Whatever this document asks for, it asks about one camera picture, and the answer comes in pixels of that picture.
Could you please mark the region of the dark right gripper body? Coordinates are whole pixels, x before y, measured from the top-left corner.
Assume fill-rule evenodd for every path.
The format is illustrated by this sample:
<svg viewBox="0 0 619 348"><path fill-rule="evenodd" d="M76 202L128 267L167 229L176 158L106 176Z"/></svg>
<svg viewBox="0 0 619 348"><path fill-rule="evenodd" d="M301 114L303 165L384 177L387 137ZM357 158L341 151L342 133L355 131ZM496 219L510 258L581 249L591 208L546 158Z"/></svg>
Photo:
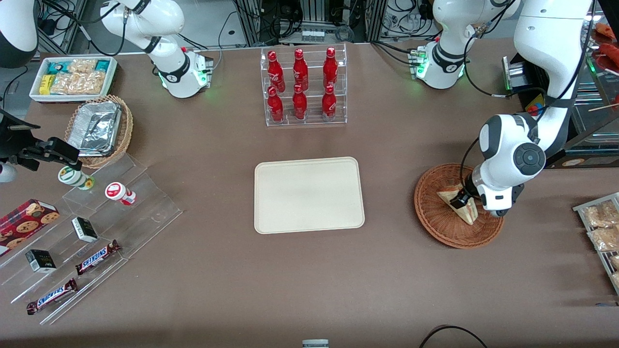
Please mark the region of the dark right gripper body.
<svg viewBox="0 0 619 348"><path fill-rule="evenodd" d="M16 156L24 148L33 147L38 143L38 139L32 135L31 130L40 129L41 126L14 117L3 109L0 112L0 158L2 160Z"/></svg>

